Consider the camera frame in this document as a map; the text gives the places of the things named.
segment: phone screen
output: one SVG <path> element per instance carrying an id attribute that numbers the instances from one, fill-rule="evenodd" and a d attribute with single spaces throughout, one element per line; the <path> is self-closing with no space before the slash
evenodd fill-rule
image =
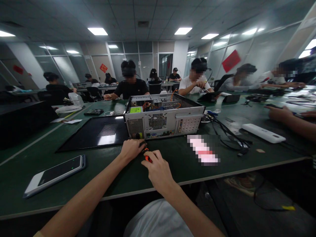
<path id="1" fill-rule="evenodd" d="M 38 186 L 41 186 L 44 183 L 47 183 L 48 181 L 51 181 L 75 168 L 78 168 L 80 166 L 80 157 L 81 156 L 77 156 L 60 165 L 45 170 Z"/>

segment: white sleeve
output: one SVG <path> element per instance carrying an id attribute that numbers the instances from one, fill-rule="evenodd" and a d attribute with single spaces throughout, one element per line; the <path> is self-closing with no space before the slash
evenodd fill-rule
<path id="1" fill-rule="evenodd" d="M 180 81 L 179 89 L 186 89 L 186 80 L 182 79 Z"/>

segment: white power bank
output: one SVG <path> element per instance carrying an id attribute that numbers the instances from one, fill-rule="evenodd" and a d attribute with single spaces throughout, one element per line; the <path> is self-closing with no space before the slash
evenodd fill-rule
<path id="1" fill-rule="evenodd" d="M 243 124 L 241 125 L 241 128 L 271 143 L 280 143 L 286 140 L 285 137 L 270 132 L 264 128 L 258 127 L 252 123 Z"/>

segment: black t-shirt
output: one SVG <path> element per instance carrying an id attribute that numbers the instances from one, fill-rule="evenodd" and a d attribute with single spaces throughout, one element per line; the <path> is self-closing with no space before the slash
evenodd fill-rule
<path id="1" fill-rule="evenodd" d="M 169 78 L 174 80 L 174 79 L 179 79 L 179 78 L 181 78 L 181 77 L 180 77 L 180 75 L 179 75 L 178 73 L 177 73 L 176 75 L 174 75 L 173 73 L 171 73 L 170 76 L 169 76 Z"/>
<path id="2" fill-rule="evenodd" d="M 114 94 L 117 96 L 123 94 L 123 99 L 128 99 L 130 96 L 144 95 L 147 92 L 149 92 L 149 90 L 146 86 L 146 82 L 137 78 L 136 83 L 120 82 Z"/>
<path id="3" fill-rule="evenodd" d="M 46 85 L 46 90 L 48 91 L 57 91 L 57 90 L 62 90 L 65 92 L 65 96 L 66 98 L 68 97 L 68 93 L 72 93 L 73 91 L 71 89 L 69 89 L 67 86 L 65 85 L 54 85 L 54 84 L 48 84 Z"/>
<path id="4" fill-rule="evenodd" d="M 106 84 L 112 84 L 112 83 L 116 83 L 117 80 L 115 78 L 112 77 L 112 80 L 110 81 L 108 78 L 105 79 L 105 83 Z"/>
<path id="5" fill-rule="evenodd" d="M 89 79 L 87 79 L 86 82 L 91 82 L 92 84 L 99 83 L 98 80 L 94 78 L 92 78 L 92 81 L 89 81 Z"/>

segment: ceiling light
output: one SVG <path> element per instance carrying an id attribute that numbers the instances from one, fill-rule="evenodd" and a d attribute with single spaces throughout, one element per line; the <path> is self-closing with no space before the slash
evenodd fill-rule
<path id="1" fill-rule="evenodd" d="M 218 36 L 218 34 L 208 34 L 206 36 L 204 36 L 203 38 L 201 38 L 202 40 L 210 40 L 214 37 Z"/>
<path id="2" fill-rule="evenodd" d="M 312 49 L 316 46 L 316 39 L 313 39 L 308 46 L 306 47 L 306 49 Z"/>
<path id="3" fill-rule="evenodd" d="M 302 54 L 299 56 L 299 58 L 305 58 L 310 55 L 311 50 L 305 50 L 302 52 Z"/>
<path id="4" fill-rule="evenodd" d="M 15 36 L 15 35 L 12 35 L 10 33 L 4 32 L 4 31 L 0 31 L 0 37 L 10 37 L 10 36 Z"/>
<path id="5" fill-rule="evenodd" d="M 88 28 L 94 35 L 108 35 L 103 28 Z"/>
<path id="6" fill-rule="evenodd" d="M 74 50 L 67 50 L 68 53 L 79 53 L 77 51 L 74 51 Z"/>
<path id="7" fill-rule="evenodd" d="M 253 35 L 254 33 L 256 33 L 257 28 L 254 28 L 252 30 L 246 31 L 243 33 L 243 35 Z"/>
<path id="8" fill-rule="evenodd" d="M 220 46 L 220 45 L 223 45 L 223 44 L 226 44 L 227 42 L 218 42 L 216 43 L 214 46 Z"/>
<path id="9" fill-rule="evenodd" d="M 40 48 L 44 48 L 44 49 L 48 49 L 48 50 L 58 50 L 54 47 L 51 47 L 51 46 L 39 46 Z"/>
<path id="10" fill-rule="evenodd" d="M 186 35 L 192 28 L 179 28 L 175 35 Z"/>

